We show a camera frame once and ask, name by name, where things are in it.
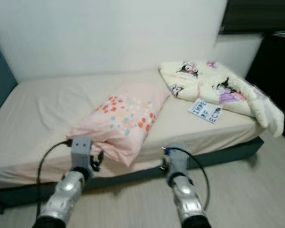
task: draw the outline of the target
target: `cartoon character print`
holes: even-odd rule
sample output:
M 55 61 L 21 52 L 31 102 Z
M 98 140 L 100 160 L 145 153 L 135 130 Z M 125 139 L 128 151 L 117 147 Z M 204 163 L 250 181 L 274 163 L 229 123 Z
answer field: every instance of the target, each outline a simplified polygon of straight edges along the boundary
M 215 90 L 215 92 L 218 95 L 221 95 L 221 94 L 231 94 L 231 93 L 234 93 L 234 92 L 239 93 L 234 88 L 229 86 L 228 80 L 229 80 L 229 77 L 227 78 L 227 80 L 225 82 L 222 82 L 222 83 L 218 84 L 217 87 L 212 86 L 212 88 Z
M 218 68 L 215 62 L 207 62 L 206 65 L 208 67 L 213 68 L 213 69 L 217 69 Z
M 171 91 L 171 93 L 177 97 L 179 95 L 179 92 L 181 90 L 183 90 L 184 88 L 183 87 L 180 87 L 180 86 L 177 86 L 176 84 L 173 84 L 170 86 L 169 90 Z
M 220 103 L 246 100 L 245 96 L 232 88 L 228 83 L 229 77 L 225 82 L 218 84 L 216 87 L 212 86 L 218 96 L 220 96 Z
M 184 63 L 184 65 L 178 72 L 188 73 L 195 77 L 199 76 L 199 70 L 196 68 L 195 64 L 191 63 Z

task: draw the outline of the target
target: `wooden floor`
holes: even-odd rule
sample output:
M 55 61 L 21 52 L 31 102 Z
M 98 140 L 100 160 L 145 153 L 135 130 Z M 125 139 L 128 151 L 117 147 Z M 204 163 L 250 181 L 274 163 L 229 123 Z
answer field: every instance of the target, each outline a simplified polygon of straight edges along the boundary
M 285 138 L 262 134 L 264 145 L 245 161 L 206 168 L 211 184 L 207 211 L 213 228 L 285 228 Z M 199 170 L 190 171 L 205 195 Z M 7 209 L 0 228 L 30 228 L 36 206 Z M 86 193 L 68 228 L 180 228 L 171 189 L 153 179 Z

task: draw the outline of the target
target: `pillowcase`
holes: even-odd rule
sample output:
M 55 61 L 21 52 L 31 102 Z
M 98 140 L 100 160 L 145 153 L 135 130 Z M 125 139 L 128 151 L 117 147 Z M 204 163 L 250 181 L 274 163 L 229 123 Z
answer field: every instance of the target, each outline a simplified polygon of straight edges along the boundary
M 67 138 L 90 136 L 106 157 L 130 166 L 169 95 L 152 84 L 125 83 Z

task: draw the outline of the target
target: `bed frame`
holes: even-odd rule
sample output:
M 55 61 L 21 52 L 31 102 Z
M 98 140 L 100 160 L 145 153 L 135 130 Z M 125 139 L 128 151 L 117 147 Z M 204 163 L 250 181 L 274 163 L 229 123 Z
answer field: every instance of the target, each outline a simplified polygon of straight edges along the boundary
M 0 51 L 0 108 L 16 85 L 17 81 Z M 264 142 L 257 137 L 249 142 L 238 144 L 220 151 L 198 155 L 197 158 L 203 166 L 245 159 L 255 155 L 263 143 Z M 190 161 L 189 167 L 190 169 L 194 169 L 197 168 L 197 165 L 193 161 Z M 153 169 L 138 171 L 114 178 L 95 178 L 87 183 L 86 189 L 103 188 L 125 182 L 163 177 L 164 175 L 165 174 L 159 167 L 155 167 Z M 46 183 L 41 186 L 43 200 L 48 199 L 53 193 L 55 185 L 56 183 Z M 0 214 L 2 214 L 7 207 L 34 202 L 36 202 L 36 185 L 0 189 Z

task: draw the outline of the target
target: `dark gray bed base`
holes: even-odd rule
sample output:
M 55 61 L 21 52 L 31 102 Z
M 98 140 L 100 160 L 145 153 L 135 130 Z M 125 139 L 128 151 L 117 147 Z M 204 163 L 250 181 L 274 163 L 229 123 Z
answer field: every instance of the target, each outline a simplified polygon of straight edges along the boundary
M 264 142 L 257 137 L 249 142 L 238 144 L 220 151 L 198 155 L 197 158 L 203 166 L 241 160 L 255 155 L 263 143 Z M 197 165 L 194 163 L 194 161 L 190 160 L 189 167 L 190 169 L 194 169 L 197 168 Z M 113 178 L 95 178 L 92 182 L 87 183 L 86 190 L 163 176 L 163 171 L 160 170 L 159 167 L 156 167 L 153 169 L 138 171 Z M 56 183 L 47 183 L 41 186 L 43 200 L 48 199 L 53 193 L 55 185 Z M 4 209 L 7 207 L 34 202 L 36 202 L 36 185 L 0 189 L 0 214 L 3 213 Z

